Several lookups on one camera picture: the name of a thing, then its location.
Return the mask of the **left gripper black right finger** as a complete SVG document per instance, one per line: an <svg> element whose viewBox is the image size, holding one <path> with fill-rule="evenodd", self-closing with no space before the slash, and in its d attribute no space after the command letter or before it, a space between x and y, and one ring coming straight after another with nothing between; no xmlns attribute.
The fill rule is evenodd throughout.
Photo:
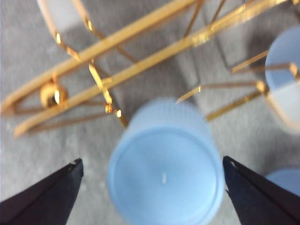
<svg viewBox="0 0 300 225"><path fill-rule="evenodd" d="M223 158L227 193L243 225L298 225L300 169L259 175L229 156Z"/></svg>

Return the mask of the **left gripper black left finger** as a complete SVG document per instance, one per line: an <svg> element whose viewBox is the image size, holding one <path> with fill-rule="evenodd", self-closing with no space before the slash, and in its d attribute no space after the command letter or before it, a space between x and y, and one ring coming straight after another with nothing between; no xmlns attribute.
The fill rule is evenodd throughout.
<svg viewBox="0 0 300 225"><path fill-rule="evenodd" d="M83 178L78 158L0 203L2 225L65 225Z"/></svg>

